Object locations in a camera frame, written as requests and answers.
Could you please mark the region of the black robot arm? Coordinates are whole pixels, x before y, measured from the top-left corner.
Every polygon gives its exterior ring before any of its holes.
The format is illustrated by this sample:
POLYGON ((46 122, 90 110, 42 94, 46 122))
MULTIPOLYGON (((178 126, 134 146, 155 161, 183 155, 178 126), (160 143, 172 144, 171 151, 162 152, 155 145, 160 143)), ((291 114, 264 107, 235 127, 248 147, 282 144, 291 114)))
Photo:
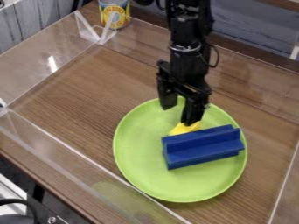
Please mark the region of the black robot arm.
POLYGON ((206 75, 212 67, 211 0, 167 0, 166 15, 171 31, 171 61, 159 60, 158 93, 164 110, 186 99, 182 123, 191 126, 202 120, 210 104, 211 87, 206 75))

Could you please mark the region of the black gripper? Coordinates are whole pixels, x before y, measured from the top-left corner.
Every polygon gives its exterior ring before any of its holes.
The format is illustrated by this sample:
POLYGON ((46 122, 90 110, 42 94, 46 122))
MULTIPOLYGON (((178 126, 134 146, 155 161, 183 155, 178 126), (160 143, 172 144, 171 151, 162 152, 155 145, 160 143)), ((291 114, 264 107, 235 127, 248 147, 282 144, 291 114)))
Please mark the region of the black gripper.
POLYGON ((206 81, 211 64, 211 47, 182 48, 171 46, 171 60, 159 60, 158 94, 163 110, 178 105, 183 96, 182 123, 191 126, 204 114, 210 103, 211 87, 206 81))

